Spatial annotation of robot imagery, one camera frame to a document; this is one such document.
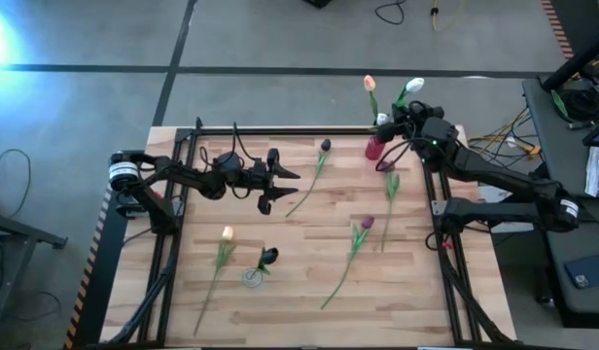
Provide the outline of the red ribbed glass vase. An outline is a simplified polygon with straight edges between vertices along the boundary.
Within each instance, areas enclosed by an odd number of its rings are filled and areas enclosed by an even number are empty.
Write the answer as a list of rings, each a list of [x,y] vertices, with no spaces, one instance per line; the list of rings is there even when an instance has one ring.
[[[385,144],[380,142],[377,136],[374,134],[370,137],[368,144],[365,149],[365,157],[368,160],[379,160],[383,150],[385,148]]]

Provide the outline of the green loose leaf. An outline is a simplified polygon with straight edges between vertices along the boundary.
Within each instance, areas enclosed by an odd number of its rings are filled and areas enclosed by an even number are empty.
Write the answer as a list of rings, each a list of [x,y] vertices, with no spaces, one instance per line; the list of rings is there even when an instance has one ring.
[[[552,89],[550,92],[551,92],[552,100],[554,103],[554,107],[557,109],[559,116],[562,119],[564,119],[565,121],[569,122],[570,121],[569,115],[567,113],[565,104],[564,104],[563,100],[561,99],[559,93],[554,89]]]

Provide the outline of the peach artificial tulip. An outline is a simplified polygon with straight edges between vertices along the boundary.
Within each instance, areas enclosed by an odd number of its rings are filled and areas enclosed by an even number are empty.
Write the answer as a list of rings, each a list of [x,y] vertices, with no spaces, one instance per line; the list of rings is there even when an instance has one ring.
[[[376,83],[375,83],[374,78],[371,75],[366,75],[363,79],[363,85],[364,85],[365,91],[369,95],[370,109],[373,114],[373,121],[376,122],[377,116],[378,116],[378,104],[377,104],[377,101],[373,94],[374,90],[376,88]]]

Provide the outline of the black artificial tulip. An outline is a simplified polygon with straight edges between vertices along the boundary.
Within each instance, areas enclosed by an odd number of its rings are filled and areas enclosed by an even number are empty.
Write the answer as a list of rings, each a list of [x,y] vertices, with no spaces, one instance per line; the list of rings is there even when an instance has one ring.
[[[323,170],[323,167],[331,153],[331,148],[332,148],[332,141],[329,138],[324,139],[320,145],[319,157],[318,157],[317,164],[315,166],[315,174],[314,174],[314,178],[310,184],[310,187],[304,194],[303,198],[286,214],[286,218],[290,217],[307,200],[307,198],[312,193],[314,186]]]
[[[257,270],[263,274],[269,274],[267,266],[277,261],[279,252],[277,248],[262,249],[262,253],[257,265]]]

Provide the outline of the black aluminium rig frame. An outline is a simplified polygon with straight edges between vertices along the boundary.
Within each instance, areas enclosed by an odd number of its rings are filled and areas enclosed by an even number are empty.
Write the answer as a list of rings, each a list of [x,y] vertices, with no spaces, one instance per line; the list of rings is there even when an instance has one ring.
[[[384,252],[388,202],[385,181],[365,157],[363,127],[245,128],[250,158],[279,151],[284,167],[300,175],[298,189],[276,201],[269,215],[258,194],[243,190],[210,201],[186,193],[185,219],[172,288],[155,301],[131,339],[161,347],[399,347],[482,340],[463,301],[440,271],[429,203],[449,195],[473,199],[474,184],[444,181],[423,170],[414,154],[401,156],[401,188],[393,202]],[[331,153],[307,200],[288,218],[314,178],[320,145]],[[345,282],[325,309],[346,267],[352,226],[374,224]],[[225,227],[236,245],[206,309],[194,327],[215,270]],[[257,268],[262,249],[277,248],[263,283],[247,288],[243,272]]]

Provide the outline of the black upright pole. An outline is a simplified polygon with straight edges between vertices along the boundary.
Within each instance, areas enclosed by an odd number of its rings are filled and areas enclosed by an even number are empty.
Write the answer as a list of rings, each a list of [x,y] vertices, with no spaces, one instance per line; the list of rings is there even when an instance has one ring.
[[[594,61],[598,56],[599,34],[584,50],[576,52],[560,68],[543,81],[541,84],[542,89],[546,92],[550,92],[552,89],[560,88],[575,74],[580,73],[588,63]]]

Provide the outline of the cream artificial tulip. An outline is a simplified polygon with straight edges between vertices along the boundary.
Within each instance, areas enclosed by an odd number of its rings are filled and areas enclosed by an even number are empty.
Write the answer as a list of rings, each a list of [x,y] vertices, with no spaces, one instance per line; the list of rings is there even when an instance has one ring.
[[[234,249],[235,249],[236,245],[233,241],[233,228],[232,227],[225,227],[222,233],[222,237],[219,241],[218,244],[218,251],[217,251],[217,258],[216,258],[216,263],[215,263],[215,270],[214,270],[214,274],[213,277],[211,279],[211,284],[209,286],[206,298],[202,304],[201,307],[201,311],[200,314],[197,318],[195,327],[194,327],[194,335],[197,334],[197,331],[201,325],[201,322],[204,318],[206,309],[208,307],[208,304],[211,300],[211,297],[214,293],[214,290],[216,288],[217,282],[218,282],[218,278],[221,275],[221,271],[222,269],[226,266],[230,256],[232,255]]]

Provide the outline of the dark metal workbench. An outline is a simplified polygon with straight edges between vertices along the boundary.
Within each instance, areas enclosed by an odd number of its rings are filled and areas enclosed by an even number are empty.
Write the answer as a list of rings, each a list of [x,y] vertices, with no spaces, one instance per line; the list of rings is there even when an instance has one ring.
[[[68,239],[0,215],[0,322],[38,243],[63,249]]]

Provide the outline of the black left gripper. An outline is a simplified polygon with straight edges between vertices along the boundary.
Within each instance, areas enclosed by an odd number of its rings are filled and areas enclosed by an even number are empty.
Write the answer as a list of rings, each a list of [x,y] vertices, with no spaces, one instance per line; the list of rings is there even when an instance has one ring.
[[[285,195],[297,193],[296,188],[276,188],[274,176],[281,179],[300,179],[300,175],[284,168],[278,163],[279,152],[272,148],[268,150],[266,160],[257,158],[254,165],[244,171],[244,187],[250,191],[262,191],[257,207],[264,215],[271,212],[271,202]]]

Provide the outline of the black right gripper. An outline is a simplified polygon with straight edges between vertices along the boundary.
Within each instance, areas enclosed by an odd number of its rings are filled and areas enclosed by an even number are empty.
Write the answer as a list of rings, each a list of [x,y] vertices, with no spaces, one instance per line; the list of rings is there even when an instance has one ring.
[[[459,132],[455,125],[444,120],[442,107],[429,107],[414,100],[408,104],[392,104],[391,122],[379,126],[375,135],[382,143],[401,137],[412,144],[429,143],[439,149],[457,149]]]

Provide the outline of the white paper sheet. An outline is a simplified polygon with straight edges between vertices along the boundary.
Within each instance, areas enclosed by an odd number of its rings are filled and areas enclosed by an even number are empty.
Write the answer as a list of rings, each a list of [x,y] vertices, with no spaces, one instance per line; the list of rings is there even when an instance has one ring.
[[[586,164],[584,192],[590,196],[599,195],[599,147],[590,147]]]

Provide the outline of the dark gray desk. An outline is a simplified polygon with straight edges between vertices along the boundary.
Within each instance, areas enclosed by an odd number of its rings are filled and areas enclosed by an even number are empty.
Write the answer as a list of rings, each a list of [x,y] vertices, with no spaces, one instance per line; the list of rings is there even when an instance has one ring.
[[[550,179],[563,184],[592,217],[567,233],[544,235],[549,259],[547,277],[561,323],[565,328],[599,329],[599,287],[580,289],[569,278],[564,264],[599,255],[599,198],[584,193],[588,149],[582,144],[585,130],[571,131],[554,109],[552,96],[539,81],[522,82]]]

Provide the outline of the purple artificial tulip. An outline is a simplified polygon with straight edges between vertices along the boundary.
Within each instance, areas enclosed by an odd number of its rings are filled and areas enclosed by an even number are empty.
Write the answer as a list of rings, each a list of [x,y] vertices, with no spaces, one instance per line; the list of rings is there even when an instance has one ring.
[[[351,264],[354,261],[355,257],[357,256],[359,249],[361,248],[364,241],[366,240],[366,237],[368,236],[373,224],[374,224],[374,217],[367,216],[361,221],[361,223],[359,225],[352,226],[351,249],[350,249],[348,259],[347,259],[346,267],[342,273],[342,276],[341,276],[338,284],[336,285],[333,292],[328,296],[328,298],[322,304],[321,309],[325,309],[327,307],[327,305],[333,300],[333,298],[336,296],[339,289],[345,282],[345,279],[347,278]]]
[[[393,202],[400,188],[400,175],[395,172],[396,166],[392,161],[381,161],[378,170],[385,174],[386,199],[388,202],[384,230],[381,235],[380,251],[384,252],[387,233],[392,217]]]

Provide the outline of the clear ribbed glass vase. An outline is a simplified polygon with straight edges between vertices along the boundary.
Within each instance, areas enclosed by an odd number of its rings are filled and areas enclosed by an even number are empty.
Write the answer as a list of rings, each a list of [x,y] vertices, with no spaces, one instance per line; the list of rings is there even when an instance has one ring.
[[[242,274],[242,283],[247,288],[257,288],[264,281],[264,273],[255,267],[247,268]]]

